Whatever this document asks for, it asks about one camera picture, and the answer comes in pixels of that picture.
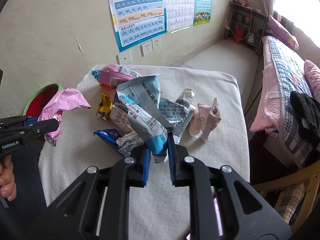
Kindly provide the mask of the person's left hand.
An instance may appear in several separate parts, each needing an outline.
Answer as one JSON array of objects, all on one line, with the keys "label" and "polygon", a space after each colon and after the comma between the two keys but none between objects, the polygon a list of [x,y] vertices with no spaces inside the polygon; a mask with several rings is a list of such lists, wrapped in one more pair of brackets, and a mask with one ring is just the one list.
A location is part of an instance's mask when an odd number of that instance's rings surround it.
[{"label": "person's left hand", "polygon": [[1,196],[8,201],[13,201],[17,196],[17,189],[15,183],[15,176],[13,173],[13,163],[11,155],[7,155],[1,159],[1,171],[0,171],[0,191]]}]

